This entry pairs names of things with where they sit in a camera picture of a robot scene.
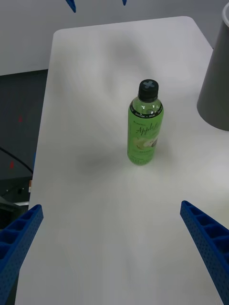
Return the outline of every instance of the blue plastic part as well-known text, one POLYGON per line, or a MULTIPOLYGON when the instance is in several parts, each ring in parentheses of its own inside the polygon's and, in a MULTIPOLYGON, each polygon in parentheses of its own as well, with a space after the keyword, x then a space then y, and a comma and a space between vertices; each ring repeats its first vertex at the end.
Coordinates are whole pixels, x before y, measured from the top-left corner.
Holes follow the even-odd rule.
POLYGON ((42 220, 38 204, 0 232, 0 305, 7 301, 42 220))
POLYGON ((73 10, 74 13, 76 13, 76 6, 74 0, 66 0, 70 8, 73 10))
POLYGON ((229 230, 188 201, 182 201, 180 215, 223 304, 229 305, 229 230))

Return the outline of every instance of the green bottle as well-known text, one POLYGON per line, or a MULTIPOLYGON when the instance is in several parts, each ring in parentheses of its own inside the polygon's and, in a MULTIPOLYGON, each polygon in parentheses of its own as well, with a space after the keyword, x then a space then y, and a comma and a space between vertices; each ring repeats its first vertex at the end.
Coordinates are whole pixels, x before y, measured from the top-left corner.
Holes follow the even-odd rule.
POLYGON ((127 155, 131 162, 144 165, 154 156, 164 109, 157 98, 158 83, 144 80, 140 83, 138 96, 128 110, 127 155))

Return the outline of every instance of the apple juice bottle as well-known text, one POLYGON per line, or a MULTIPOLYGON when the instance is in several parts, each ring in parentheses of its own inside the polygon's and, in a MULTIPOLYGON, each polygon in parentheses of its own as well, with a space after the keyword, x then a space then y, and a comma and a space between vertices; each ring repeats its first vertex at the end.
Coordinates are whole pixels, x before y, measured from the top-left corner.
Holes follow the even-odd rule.
POLYGON ((140 83, 138 96, 128 110, 127 155, 131 162, 144 165, 154 156, 164 109, 157 98, 158 83, 144 80, 140 83))

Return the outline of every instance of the bottle label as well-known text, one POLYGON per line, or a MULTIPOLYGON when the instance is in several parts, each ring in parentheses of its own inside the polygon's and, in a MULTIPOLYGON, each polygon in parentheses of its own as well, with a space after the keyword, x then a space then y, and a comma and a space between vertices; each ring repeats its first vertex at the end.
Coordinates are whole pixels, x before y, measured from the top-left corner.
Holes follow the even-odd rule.
POLYGON ((162 105, 154 114, 141 114, 130 104, 127 154, 133 163, 143 165, 153 158, 163 115, 162 105))

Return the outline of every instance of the bottle cap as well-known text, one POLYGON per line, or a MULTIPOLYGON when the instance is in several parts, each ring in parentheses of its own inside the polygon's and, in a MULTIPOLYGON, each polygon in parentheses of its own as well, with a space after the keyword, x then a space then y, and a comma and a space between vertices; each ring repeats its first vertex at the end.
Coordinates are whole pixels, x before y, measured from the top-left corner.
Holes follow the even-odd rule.
POLYGON ((158 88, 159 86, 156 81, 144 80, 140 82, 138 98, 145 103, 151 103, 157 99, 158 88))

